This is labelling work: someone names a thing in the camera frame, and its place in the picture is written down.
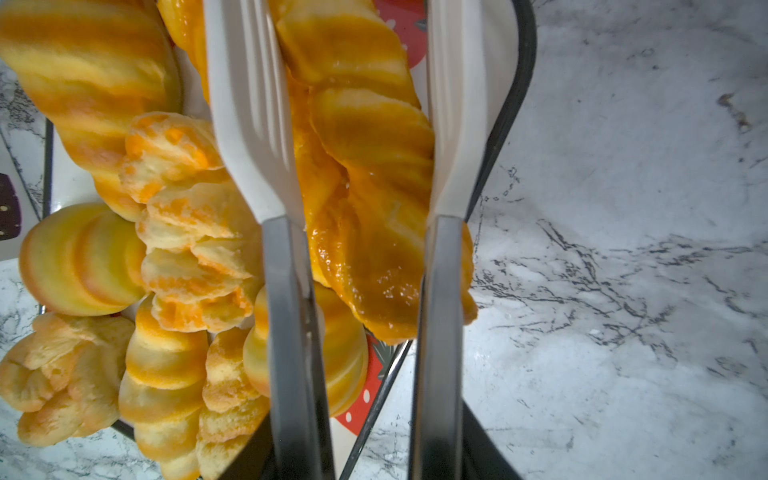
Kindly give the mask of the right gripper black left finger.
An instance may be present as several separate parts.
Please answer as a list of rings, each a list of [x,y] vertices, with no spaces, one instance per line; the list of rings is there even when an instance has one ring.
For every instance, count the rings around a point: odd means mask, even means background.
[[[220,480],[276,480],[276,456],[270,414],[264,418]]]

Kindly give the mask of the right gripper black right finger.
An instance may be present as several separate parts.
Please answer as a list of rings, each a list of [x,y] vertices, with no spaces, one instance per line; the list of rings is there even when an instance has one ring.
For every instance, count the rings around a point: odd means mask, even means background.
[[[463,480],[521,480],[521,476],[495,447],[466,402],[463,403]]]

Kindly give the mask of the long twisted fake bread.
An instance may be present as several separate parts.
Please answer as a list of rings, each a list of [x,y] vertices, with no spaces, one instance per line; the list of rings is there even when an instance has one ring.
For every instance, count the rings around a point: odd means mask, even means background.
[[[434,133],[370,1],[270,3],[314,278],[389,345],[417,335]]]

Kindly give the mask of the steel tongs white tips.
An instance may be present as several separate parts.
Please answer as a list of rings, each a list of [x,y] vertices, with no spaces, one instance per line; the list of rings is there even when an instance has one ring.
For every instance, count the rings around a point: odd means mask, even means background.
[[[461,246],[487,131],[483,8],[432,1],[428,93],[436,171],[426,234],[409,475],[462,475]],[[328,402],[282,58],[262,1],[204,5],[221,158],[262,226],[271,432],[282,479],[334,475]]]

